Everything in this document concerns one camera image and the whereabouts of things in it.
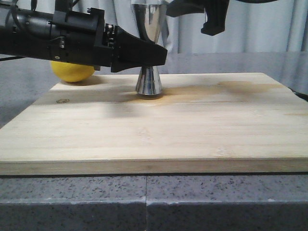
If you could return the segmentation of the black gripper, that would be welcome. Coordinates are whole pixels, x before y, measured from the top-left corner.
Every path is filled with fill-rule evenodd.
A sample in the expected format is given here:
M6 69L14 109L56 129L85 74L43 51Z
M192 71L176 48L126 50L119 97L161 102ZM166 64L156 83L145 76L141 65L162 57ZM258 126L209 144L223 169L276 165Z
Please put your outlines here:
M229 0L173 0L167 6L167 16L205 13L201 33L214 36L225 30ZM154 43L153 14L150 5L134 4L135 19L140 39Z
M116 73L126 69L164 65L167 50L145 41L104 20L104 10L90 13L55 11L48 14L48 60L111 67Z

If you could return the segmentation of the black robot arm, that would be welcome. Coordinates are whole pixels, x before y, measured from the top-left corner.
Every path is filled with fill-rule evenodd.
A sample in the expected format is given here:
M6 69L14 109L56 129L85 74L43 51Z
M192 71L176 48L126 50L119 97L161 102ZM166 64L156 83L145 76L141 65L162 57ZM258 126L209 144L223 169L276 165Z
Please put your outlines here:
M72 6L70 0L58 0L54 13L44 13L21 9L16 1L1 1L1 54L106 66L112 72L166 62L165 48L107 24L104 10L80 13Z

